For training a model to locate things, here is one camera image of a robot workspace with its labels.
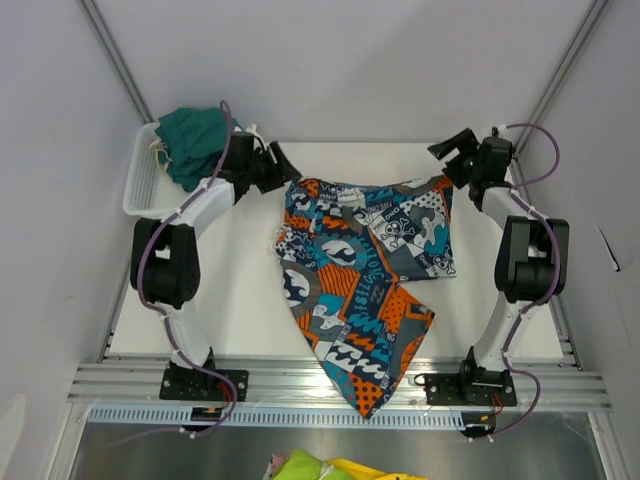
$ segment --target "cartoon print fabric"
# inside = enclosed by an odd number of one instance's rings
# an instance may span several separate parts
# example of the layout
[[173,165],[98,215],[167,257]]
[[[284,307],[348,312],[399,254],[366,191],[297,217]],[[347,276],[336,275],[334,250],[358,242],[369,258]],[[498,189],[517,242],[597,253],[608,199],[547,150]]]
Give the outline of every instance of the cartoon print fabric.
[[365,418],[384,405],[434,313],[400,282],[456,274],[444,176],[388,186],[292,182],[276,242],[284,293],[320,364]]

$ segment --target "metal extrusion frame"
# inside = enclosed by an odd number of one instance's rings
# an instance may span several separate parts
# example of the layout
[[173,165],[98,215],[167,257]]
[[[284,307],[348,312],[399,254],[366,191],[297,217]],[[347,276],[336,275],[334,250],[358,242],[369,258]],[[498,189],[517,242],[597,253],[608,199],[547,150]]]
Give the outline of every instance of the metal extrusion frame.
[[[159,399],[162,374],[168,358],[105,359],[102,363],[81,364],[71,386],[70,403],[148,404],[179,406],[216,406],[211,402],[161,401]],[[315,359],[283,357],[220,357],[220,368],[249,371],[249,389],[244,408],[345,409],[346,401],[336,391],[330,379]],[[534,372],[542,384],[542,396],[537,409],[555,412],[609,412],[611,404],[602,376],[599,373],[578,371],[575,365],[521,365]],[[457,362],[432,363],[414,359],[391,400],[382,411],[453,411],[486,410],[482,407],[432,407],[426,404],[425,392],[413,383],[419,373],[456,372]],[[518,406],[506,410],[523,411],[535,395],[530,380],[514,378]]]

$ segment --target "purple cable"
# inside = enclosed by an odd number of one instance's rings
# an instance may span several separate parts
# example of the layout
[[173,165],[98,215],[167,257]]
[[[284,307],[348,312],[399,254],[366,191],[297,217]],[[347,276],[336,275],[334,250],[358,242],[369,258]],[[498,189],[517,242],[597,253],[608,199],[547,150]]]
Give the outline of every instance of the purple cable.
[[[229,153],[229,147],[231,145],[231,135],[233,133],[233,117],[231,115],[231,108],[229,107],[229,104],[222,100],[220,102],[220,110],[222,110],[222,112],[224,113],[225,116],[225,120],[227,122],[227,138],[226,138],[226,142],[224,145],[224,150],[222,151],[222,155],[220,156],[220,160],[218,160],[218,164],[216,165],[216,168],[213,170],[213,173],[211,174],[211,177],[209,178],[209,181],[206,184],[206,187],[202,187],[199,190],[197,190],[194,194],[192,194],[179,208],[176,212],[174,212],[173,214],[171,214],[167,219],[165,219],[159,226],[158,228],[153,232],[153,234],[151,235],[151,238],[149,238],[149,241],[147,242],[147,245],[144,248],[144,251],[142,253],[142,257],[140,258],[140,266],[138,267],[138,274],[136,276],[136,287],[138,290],[138,298],[140,298],[140,302],[147,307],[150,310],[153,310],[154,312],[157,312],[158,314],[160,314],[163,317],[164,320],[164,328],[165,331],[167,332],[167,337],[169,338],[169,343],[171,344],[171,348],[173,348],[175,351],[177,351],[178,356],[182,359],[182,361],[184,361],[187,365],[189,365],[191,368],[198,370],[199,372],[205,373],[207,375],[210,375],[212,377],[214,377],[217,380],[220,380],[224,383],[226,383],[229,388],[231,389],[231,396],[232,396],[232,401],[231,401],[231,407],[229,408],[229,410],[227,410],[227,412],[220,417],[220,419],[213,424],[212,426],[206,428],[205,430],[202,430],[200,432],[187,432],[185,431],[185,433],[189,433],[190,435],[193,435],[195,437],[202,437],[204,435],[208,435],[209,433],[213,433],[215,430],[217,430],[218,428],[220,428],[220,426],[222,425],[223,422],[227,421],[229,419],[229,417],[233,414],[233,411],[236,408],[236,404],[238,402],[238,390],[236,389],[236,386],[233,384],[233,382],[231,382],[227,377],[225,377],[224,375],[220,375],[217,372],[214,372],[212,370],[203,368],[201,366],[196,365],[195,363],[193,363],[191,361],[191,359],[189,359],[181,350],[180,350],[180,346],[178,345],[178,342],[175,339],[175,336],[173,335],[173,332],[171,331],[171,323],[169,320],[169,312],[167,310],[165,310],[164,308],[158,306],[158,305],[154,305],[153,303],[149,302],[146,297],[144,296],[144,288],[143,288],[143,284],[144,284],[144,270],[147,266],[147,262],[149,261],[149,256],[151,255],[151,251],[153,250],[153,248],[155,247],[156,242],[158,241],[158,238],[160,237],[160,235],[162,234],[162,232],[167,228],[167,226],[173,222],[174,220],[176,220],[180,214],[178,212],[182,212],[184,210],[186,210],[187,208],[189,208],[190,205],[193,204],[193,202],[195,202],[198,198],[200,198],[200,196],[207,191],[207,189],[209,187],[211,187],[213,185],[214,180],[216,179],[216,177],[218,176],[218,173],[220,173],[220,169],[222,168],[222,165],[224,164],[225,160],[227,159],[227,154]],[[108,444],[106,447],[110,448],[110,447],[115,447],[118,445],[122,445],[125,443],[129,443],[133,440],[137,440],[139,438],[143,438],[146,437],[148,435],[153,435],[156,433],[163,433],[163,432],[175,432],[176,429],[175,427],[161,427],[161,428],[156,428],[153,430],[148,430],[146,432],[142,432],[142,433],[138,433],[136,435],[132,435],[130,437],[127,437],[123,440],[118,440],[116,442],[110,443]]]
[[553,137],[553,135],[551,135],[551,132],[549,132],[549,130],[547,130],[546,128],[541,127],[540,125],[536,125],[535,123],[512,123],[511,125],[507,125],[507,130],[511,130],[512,128],[533,128],[534,130],[538,130],[539,132],[544,133],[547,136],[547,138],[551,140],[551,143],[553,144],[553,149],[556,152],[556,159],[553,162],[553,166],[547,173],[545,173],[544,175],[541,175],[540,177],[534,178],[532,180],[527,180],[526,182],[522,182],[522,183],[519,183],[518,185],[514,185],[514,188],[526,187],[528,185],[533,185],[534,183],[538,183],[538,182],[541,182],[542,180],[546,180],[547,178],[549,178],[553,174],[553,172],[556,171],[556,169],[558,168],[558,165],[560,165],[560,146],[558,145],[558,142]]
[[[530,123],[514,123],[513,125],[508,125],[507,129],[516,128],[516,127],[531,127],[531,128],[534,128],[536,130],[539,130],[539,131],[543,132],[551,140],[551,143],[553,143],[553,147],[554,147],[554,149],[556,151],[556,161],[555,161],[553,167],[551,168],[551,170],[549,170],[546,174],[542,175],[541,177],[535,178],[533,180],[529,180],[527,182],[523,182],[523,183],[521,183],[519,185],[515,185],[513,187],[513,189],[509,192],[509,196],[520,206],[520,208],[522,208],[524,211],[528,212],[533,218],[535,218],[538,222],[540,222],[542,224],[542,226],[544,227],[545,231],[547,232],[547,235],[549,236],[549,241],[551,242],[551,254],[553,255],[553,263],[554,263],[553,266],[554,266],[554,269],[553,269],[553,279],[552,279],[551,285],[549,286],[549,289],[546,291],[546,293],[542,297],[540,297],[538,300],[535,300],[535,301],[531,302],[530,304],[528,304],[526,307],[524,307],[518,313],[518,318],[516,319],[516,321],[514,322],[513,326],[511,327],[511,330],[509,331],[509,334],[507,335],[507,338],[506,338],[506,340],[504,342],[504,345],[502,346],[503,353],[509,351],[509,347],[511,347],[511,342],[513,341],[513,338],[515,337],[515,334],[518,331],[518,328],[522,324],[522,315],[526,314],[533,307],[545,304],[553,296],[553,293],[556,291],[556,288],[558,287],[558,283],[560,282],[560,268],[561,268],[561,266],[560,266],[560,247],[558,246],[558,239],[554,235],[553,230],[551,230],[551,226],[549,226],[549,224],[547,223],[545,218],[540,213],[538,213],[537,211],[531,209],[530,205],[528,205],[524,200],[522,200],[518,195],[516,195],[516,193],[514,191],[515,188],[524,187],[526,185],[531,185],[533,183],[542,181],[542,180],[550,177],[551,174],[553,174],[553,172],[555,172],[556,168],[558,168],[558,163],[560,162],[560,148],[558,146],[558,142],[553,137],[553,135],[551,135],[551,133],[549,131],[547,131],[546,129],[544,129],[544,128],[538,126],[538,125],[534,125],[534,124],[530,124]],[[538,379],[538,377],[536,377],[533,373],[528,372],[526,370],[518,370],[518,369],[514,368],[509,363],[509,359],[507,358],[506,355],[503,355],[502,361],[504,362],[504,366],[507,368],[507,370],[509,370],[509,372],[511,372],[513,374],[516,374],[516,375],[524,375],[526,377],[529,377],[531,380],[533,380],[533,382],[536,384],[536,394],[534,395],[533,400],[531,401],[531,404],[529,405],[529,408],[527,409],[527,411],[518,420],[513,422],[511,425],[508,425],[505,428],[503,428],[501,430],[498,430],[497,432],[494,432],[492,434],[492,437],[497,437],[497,436],[500,436],[502,434],[505,434],[505,433],[513,430],[517,426],[521,425],[525,420],[527,420],[531,416],[531,414],[533,413],[535,408],[538,406],[538,402],[540,401],[540,395],[542,393],[542,385],[540,385],[540,380]]]

